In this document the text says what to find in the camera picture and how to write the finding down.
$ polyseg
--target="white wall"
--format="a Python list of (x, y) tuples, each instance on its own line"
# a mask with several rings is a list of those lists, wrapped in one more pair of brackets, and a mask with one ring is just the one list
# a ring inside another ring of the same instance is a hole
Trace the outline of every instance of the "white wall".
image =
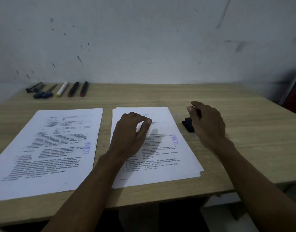
[(245, 82), (269, 97), (290, 70), (296, 0), (0, 0), (0, 82)]

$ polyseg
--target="marker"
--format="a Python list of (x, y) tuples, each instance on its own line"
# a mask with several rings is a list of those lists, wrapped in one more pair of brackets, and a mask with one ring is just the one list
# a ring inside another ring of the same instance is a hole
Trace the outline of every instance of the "marker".
[(69, 91), (69, 93), (68, 93), (68, 97), (73, 97), (73, 95), (74, 95), (75, 91), (77, 90), (78, 86), (79, 86), (79, 82), (77, 81), (77, 82), (73, 85), (73, 87), (70, 89), (70, 91)]
[(61, 88), (59, 89), (59, 91), (57, 92), (56, 96), (59, 98), (61, 97), (63, 91), (65, 90), (65, 88), (68, 86), (69, 83), (64, 82), (64, 84), (61, 86)]
[(35, 86), (38, 86), (39, 84), (40, 84), (40, 82), (38, 82), (36, 85), (33, 85), (33, 86), (30, 87), (30, 88), (26, 88), (27, 93), (32, 93), (32, 92), (33, 92), (33, 88), (34, 88)]
[(41, 89), (44, 87), (44, 83), (43, 82), (40, 82), (37, 86), (34, 86), (33, 87), (33, 92), (35, 93), (38, 93), (41, 91)]
[(82, 89), (80, 91), (80, 96), (81, 97), (84, 97), (86, 95), (87, 89), (88, 89), (88, 81), (86, 81), (84, 83), (84, 85), (82, 86)]
[(43, 93), (42, 98), (50, 98), (53, 96), (52, 90), (57, 86), (57, 84), (51, 86), (45, 93)]

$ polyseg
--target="white marker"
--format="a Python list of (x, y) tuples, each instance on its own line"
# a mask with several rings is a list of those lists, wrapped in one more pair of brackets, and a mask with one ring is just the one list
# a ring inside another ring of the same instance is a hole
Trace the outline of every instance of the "white marker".
[(59, 89), (59, 91), (57, 92), (56, 96), (59, 98), (61, 97), (61, 94), (63, 93), (63, 91), (65, 90), (65, 88), (68, 86), (69, 83), (64, 82), (64, 84), (62, 85), (62, 87)]

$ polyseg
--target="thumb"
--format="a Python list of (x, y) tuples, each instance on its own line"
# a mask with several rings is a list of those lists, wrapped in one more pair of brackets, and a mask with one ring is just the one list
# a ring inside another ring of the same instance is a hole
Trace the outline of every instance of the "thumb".
[(190, 114), (192, 123), (195, 123), (195, 124), (199, 123), (200, 117), (198, 117), (196, 110), (193, 107), (188, 107), (187, 110)]
[(149, 129), (151, 123), (152, 123), (151, 119), (147, 119), (146, 121), (144, 121), (142, 123), (141, 128), (139, 129), (139, 131), (136, 134), (137, 139), (145, 139), (146, 138), (146, 134), (148, 132), (148, 129)]

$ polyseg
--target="stack of paper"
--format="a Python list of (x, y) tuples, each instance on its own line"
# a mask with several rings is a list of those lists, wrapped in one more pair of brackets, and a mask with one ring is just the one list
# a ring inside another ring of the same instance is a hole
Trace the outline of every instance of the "stack of paper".
[(102, 113), (35, 113), (0, 154), (0, 200), (75, 190), (92, 170)]
[(135, 112), (152, 119), (138, 153), (120, 169), (113, 188), (199, 177), (204, 171), (178, 130), (167, 107), (116, 108), (112, 112), (111, 138), (124, 113)]

